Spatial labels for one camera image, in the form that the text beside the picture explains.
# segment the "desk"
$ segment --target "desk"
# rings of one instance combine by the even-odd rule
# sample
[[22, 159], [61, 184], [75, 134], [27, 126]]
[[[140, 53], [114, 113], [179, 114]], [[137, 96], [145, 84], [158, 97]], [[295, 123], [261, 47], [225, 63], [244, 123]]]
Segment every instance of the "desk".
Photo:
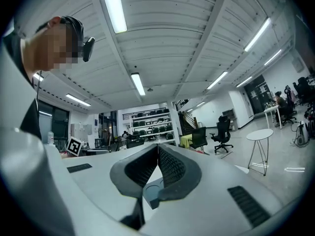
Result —
[[181, 145], [184, 145], [185, 148], [189, 148], [189, 141], [192, 139], [192, 134], [190, 135], [186, 135], [186, 136], [182, 136], [181, 137]]
[[[258, 148], [259, 148], [259, 151], [260, 151], [260, 155], [261, 155], [261, 159], [262, 159], [262, 165], [260, 163], [256, 163], [256, 166], [262, 166], [264, 168], [264, 173], [263, 175], [265, 176], [266, 173], [267, 173], [267, 167], [268, 167], [268, 154], [269, 154], [269, 137], [274, 133], [274, 131], [272, 129], [260, 129], [260, 130], [257, 130], [257, 131], [254, 131], [250, 134], [248, 134], [246, 136], [246, 138], [248, 140], [251, 140], [251, 141], [255, 141], [254, 142], [254, 147], [252, 148], [252, 155], [254, 154], [254, 150], [255, 150], [255, 145], [256, 143], [258, 144]], [[262, 145], [261, 145], [261, 142], [260, 140], [263, 140], [263, 139], [266, 139], [267, 138], [267, 157], [266, 157], [266, 154], [265, 154], [265, 151], [264, 149], [262, 148]], [[248, 163], [248, 169], [250, 168], [250, 163], [251, 163], [251, 160], [252, 160], [252, 155], [251, 155], [251, 158], [250, 158], [250, 161]]]
[[268, 112], [271, 112], [271, 120], [272, 120], [272, 123], [274, 122], [274, 119], [272, 118], [272, 111], [275, 111], [275, 113], [276, 113], [276, 111], [278, 112], [278, 117], [279, 117], [279, 122], [280, 122], [280, 129], [282, 129], [281, 117], [280, 117], [280, 113], [279, 113], [279, 105], [276, 105], [276, 106], [271, 107], [271, 108], [267, 108], [267, 109], [264, 111], [264, 113], [265, 113], [265, 115], [266, 115], [266, 120], [267, 120], [268, 128], [270, 128], [270, 127], [269, 127], [268, 116], [267, 116], [267, 113], [268, 113]]

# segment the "ceiling beam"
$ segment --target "ceiling beam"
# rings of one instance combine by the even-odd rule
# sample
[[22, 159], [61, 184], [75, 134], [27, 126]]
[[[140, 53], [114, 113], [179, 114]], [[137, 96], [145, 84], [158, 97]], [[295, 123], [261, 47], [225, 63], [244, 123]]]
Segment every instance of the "ceiling beam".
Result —
[[[106, 36], [106, 41], [108, 42], [117, 62], [118, 65], [121, 69], [121, 72], [123, 74], [123, 77], [126, 79], [127, 83], [131, 86], [132, 89], [135, 89], [135, 85], [133, 84], [130, 74], [126, 69], [126, 62], [123, 58], [122, 52], [119, 48], [117, 39], [116, 39], [116, 34], [114, 33], [113, 27], [111, 25], [111, 21], [109, 18], [108, 10], [106, 7], [105, 0], [92, 0], [93, 7], [96, 11], [97, 17], [100, 21], [100, 24], [103, 28], [103, 31]], [[135, 95], [137, 96], [138, 100], [142, 102], [142, 99], [138, 93], [137, 90], [134, 90]]]
[[[209, 43], [209, 39], [212, 37], [215, 27], [218, 25], [219, 20], [222, 18], [222, 13], [224, 12], [228, 2], [230, 0], [216, 0], [215, 6], [213, 7], [213, 10], [211, 12], [211, 15], [209, 17], [208, 23], [206, 25], [206, 28], [201, 36], [201, 39], [199, 41], [199, 44], [196, 48], [196, 51], [194, 52], [194, 55], [188, 65], [188, 68], [182, 78], [182, 81], [186, 82], [188, 77], [190, 76], [190, 74], [192, 74], [192, 72], [194, 71], [194, 69], [196, 69], [196, 65], [199, 61], [199, 59], [202, 56], [202, 53], [204, 51], [204, 49], [207, 47], [208, 43]], [[175, 93], [174, 93], [174, 97], [176, 98], [181, 89], [182, 89], [183, 85], [180, 85], [177, 87]]]
[[83, 88], [79, 87], [77, 84], [73, 83], [69, 78], [67, 78], [64, 74], [60, 72], [59, 69], [53, 69], [50, 71], [50, 74], [56, 76], [61, 82], [63, 82], [67, 87], [76, 91], [78, 94], [82, 95], [85, 98], [88, 98], [91, 101], [94, 101], [102, 106], [105, 106], [108, 110], [112, 108], [112, 106], [106, 102], [103, 102], [99, 99], [93, 98], [93, 95], [83, 90]]

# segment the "black office chair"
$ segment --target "black office chair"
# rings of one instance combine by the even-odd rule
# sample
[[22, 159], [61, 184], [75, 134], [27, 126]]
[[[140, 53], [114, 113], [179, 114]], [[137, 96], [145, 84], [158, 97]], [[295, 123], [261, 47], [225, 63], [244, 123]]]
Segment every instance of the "black office chair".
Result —
[[311, 105], [315, 101], [315, 90], [310, 87], [304, 77], [299, 78], [298, 82], [297, 88], [301, 93], [302, 103]]
[[293, 108], [288, 106], [284, 113], [284, 120], [282, 121], [282, 124], [284, 125], [286, 122], [290, 122], [291, 124], [293, 124], [294, 122], [292, 121], [292, 119], [296, 120], [296, 118], [292, 116], [293, 114]]
[[203, 153], [206, 155], [209, 155], [203, 149], [203, 146], [208, 145], [208, 142], [206, 139], [206, 127], [194, 129], [191, 134], [191, 140], [188, 139], [188, 142], [189, 142], [189, 149], [190, 147], [194, 149], [201, 147]]
[[217, 153], [217, 150], [219, 148], [223, 148], [226, 150], [226, 153], [228, 153], [228, 150], [225, 148], [227, 146], [233, 147], [233, 145], [225, 144], [230, 140], [230, 132], [228, 131], [230, 128], [231, 120], [227, 116], [220, 116], [219, 122], [217, 123], [218, 127], [218, 135], [215, 136], [214, 134], [211, 134], [211, 139], [215, 142], [220, 142], [220, 145], [215, 146], [215, 154]]

